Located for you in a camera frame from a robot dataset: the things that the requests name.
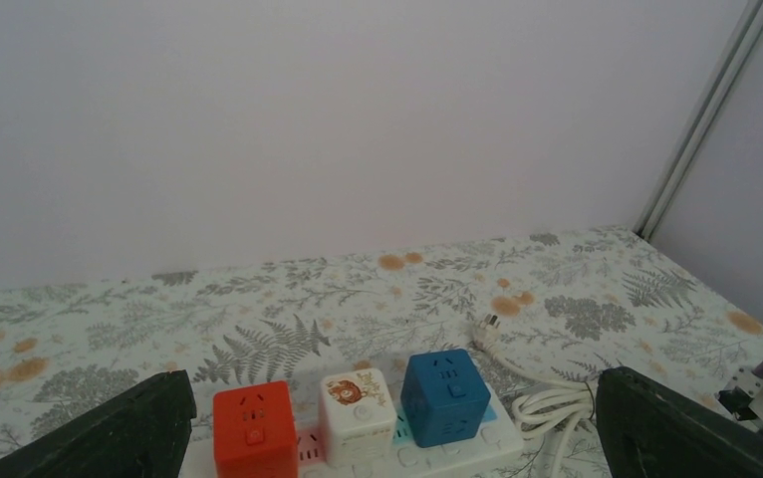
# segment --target wall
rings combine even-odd
[[[632,225],[745,3],[0,1],[0,289]]]
[[[652,244],[763,322],[763,39]]]

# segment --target white power strip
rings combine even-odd
[[[490,385],[490,406],[474,438],[430,448],[419,448],[399,413],[400,424],[387,458],[370,463],[330,467],[317,448],[300,446],[301,478],[469,478],[472,475],[513,464],[525,447],[516,426]],[[317,422],[299,422],[300,438],[310,436]],[[188,444],[179,478],[216,478],[212,440]]]

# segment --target table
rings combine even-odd
[[[529,383],[477,351],[501,319],[508,358],[587,379],[625,364],[720,413],[732,363],[763,358],[763,326],[624,227],[0,292],[0,456],[164,370],[185,368],[209,438],[217,391],[286,379],[298,415],[329,373],[374,366],[397,393],[411,354],[467,349],[509,403]],[[543,476],[557,440],[511,469]],[[609,476],[582,422],[566,476]]]

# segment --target white cable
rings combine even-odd
[[[521,395],[513,401],[511,413],[514,423],[519,427],[520,435],[524,439],[536,438],[551,431],[563,421],[567,421],[552,461],[551,477],[557,478],[561,470],[561,460],[573,430],[579,421],[591,417],[595,410],[598,383],[561,380],[521,368],[503,356],[499,350],[498,328],[496,316],[487,316],[473,328],[472,338],[475,346],[517,375],[553,386],[530,395]]]

